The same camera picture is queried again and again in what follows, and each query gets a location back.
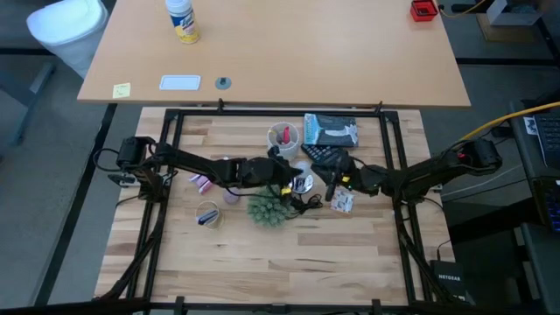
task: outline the small bottle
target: small bottle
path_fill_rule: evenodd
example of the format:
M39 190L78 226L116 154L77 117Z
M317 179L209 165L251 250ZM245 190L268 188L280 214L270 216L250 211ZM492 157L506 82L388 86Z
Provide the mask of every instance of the small bottle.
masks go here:
M194 19L191 0L165 0L165 5L179 40L185 44L196 43L200 33Z

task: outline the yellow sticky note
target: yellow sticky note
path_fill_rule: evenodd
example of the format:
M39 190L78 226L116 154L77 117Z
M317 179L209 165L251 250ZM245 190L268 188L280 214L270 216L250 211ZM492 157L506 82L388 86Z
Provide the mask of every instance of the yellow sticky note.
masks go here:
M130 96L130 83L115 84L113 86L113 98L123 98Z

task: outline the white card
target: white card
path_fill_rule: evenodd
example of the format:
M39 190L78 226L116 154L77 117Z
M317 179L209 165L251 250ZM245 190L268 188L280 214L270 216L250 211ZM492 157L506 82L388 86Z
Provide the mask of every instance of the white card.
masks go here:
M164 75L159 82L162 91L198 91L199 75Z
M535 118L523 117L523 120L525 121L525 130L527 131L527 134L536 136L538 131L536 129Z
M345 214L352 211L354 196L350 192L336 190L331 200L331 209Z

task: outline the white cable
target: white cable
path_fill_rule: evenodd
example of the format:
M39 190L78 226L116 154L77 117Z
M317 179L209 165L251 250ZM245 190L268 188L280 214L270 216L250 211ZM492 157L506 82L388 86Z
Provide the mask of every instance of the white cable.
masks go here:
M449 195L452 195L452 194L455 194L455 193L461 193L461 192L464 192L464 191L467 191L467 190L471 190L471 189L476 188L476 187L480 187L480 186L486 185L486 184L488 184L488 183L490 183L490 182L492 182L492 181L494 181L494 180L496 180L496 179L499 179L500 177L502 177L502 176L508 174L509 172L520 168L521 166L522 166L521 164L519 164L519 165L517 165L517 166L514 166L514 167L510 168L509 170L504 171L503 173L501 173L501 174L499 174L499 175L496 175L496 176L490 178L489 180L487 180L487 181L485 181L485 182L482 182L482 183L480 183L480 184L472 185L472 186L469 186L469 187L466 187L466 188L461 188L461 189L458 189L458 190L456 190L456 191L454 191L454 192L444 193L444 194L441 195L441 197L443 198L443 197L446 197L446 196L449 196Z

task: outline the red marker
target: red marker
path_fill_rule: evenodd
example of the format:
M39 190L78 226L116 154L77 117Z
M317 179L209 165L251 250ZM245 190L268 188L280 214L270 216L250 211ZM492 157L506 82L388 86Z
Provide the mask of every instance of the red marker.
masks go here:
M283 130L283 143L284 144L290 143L290 127L286 127Z

